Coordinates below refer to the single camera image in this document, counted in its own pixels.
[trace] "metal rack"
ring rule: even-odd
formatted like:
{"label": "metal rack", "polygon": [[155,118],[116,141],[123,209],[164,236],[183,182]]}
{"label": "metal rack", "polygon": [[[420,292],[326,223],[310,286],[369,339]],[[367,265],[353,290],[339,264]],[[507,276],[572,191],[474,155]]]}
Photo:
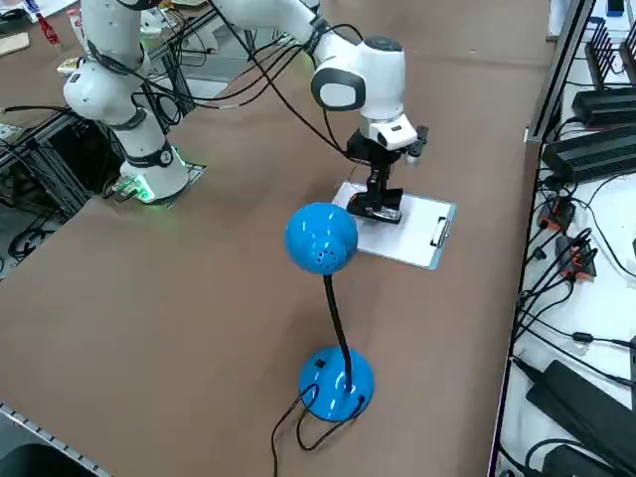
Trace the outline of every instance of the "metal rack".
{"label": "metal rack", "polygon": [[57,439],[54,435],[50,434],[39,425],[36,425],[34,422],[29,420],[24,415],[16,412],[7,404],[0,402],[0,412],[2,412],[5,416],[7,416],[7,418],[12,420],[17,425],[20,425],[22,428],[28,430],[29,432],[38,436],[45,442],[56,447],[58,450],[60,450],[60,452],[63,452],[64,454],[66,454],[68,458],[74,460],[86,470],[89,470],[90,472],[97,475],[98,477],[110,477],[110,474],[108,474],[105,470],[103,470],[94,462],[90,461],[85,455],[77,452],[69,445],[64,444],[61,440]]}

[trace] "red object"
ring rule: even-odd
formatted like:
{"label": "red object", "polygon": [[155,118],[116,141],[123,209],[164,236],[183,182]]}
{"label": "red object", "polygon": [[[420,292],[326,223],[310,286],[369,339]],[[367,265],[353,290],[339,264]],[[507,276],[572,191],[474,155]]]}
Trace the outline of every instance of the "red object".
{"label": "red object", "polygon": [[51,26],[51,24],[47,22],[47,20],[42,16],[42,14],[36,13],[36,18],[38,19],[38,22],[40,22],[40,28],[42,29],[42,33],[44,33],[44,36],[47,37],[47,40],[49,41],[49,43],[54,46],[61,45],[62,42],[60,41],[60,37],[58,36],[54,28]]}

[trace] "lamp head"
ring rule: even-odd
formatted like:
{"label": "lamp head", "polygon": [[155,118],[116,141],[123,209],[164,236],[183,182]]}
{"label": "lamp head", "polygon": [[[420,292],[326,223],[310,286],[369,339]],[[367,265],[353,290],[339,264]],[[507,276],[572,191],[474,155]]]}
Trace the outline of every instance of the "lamp head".
{"label": "lamp head", "polygon": [[356,253],[356,221],[333,204],[310,204],[289,220],[285,246],[299,267],[311,273],[331,275],[343,269]]}

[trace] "clipboard clip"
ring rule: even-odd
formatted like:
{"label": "clipboard clip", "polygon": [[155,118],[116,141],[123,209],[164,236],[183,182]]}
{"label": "clipboard clip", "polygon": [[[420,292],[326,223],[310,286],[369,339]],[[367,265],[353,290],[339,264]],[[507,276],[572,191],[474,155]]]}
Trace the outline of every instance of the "clipboard clip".
{"label": "clipboard clip", "polygon": [[450,235],[448,233],[448,229],[450,228],[451,222],[452,221],[449,221],[447,217],[440,217],[437,219],[437,225],[433,231],[430,246],[434,246],[435,248],[442,248],[444,246],[446,239],[448,239],[448,236]]}

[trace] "lamp base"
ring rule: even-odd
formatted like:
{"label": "lamp base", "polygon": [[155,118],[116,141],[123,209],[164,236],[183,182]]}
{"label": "lamp base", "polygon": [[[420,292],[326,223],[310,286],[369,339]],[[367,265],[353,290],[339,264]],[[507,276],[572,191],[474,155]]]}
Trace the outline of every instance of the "lamp base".
{"label": "lamp base", "polygon": [[303,367],[300,390],[304,391],[311,385],[318,387],[303,397],[303,403],[319,419],[330,422],[349,420],[360,415],[371,402],[375,388],[371,365],[355,350],[351,350],[351,364],[353,383],[350,391],[345,391],[345,360],[339,347],[315,353]]}

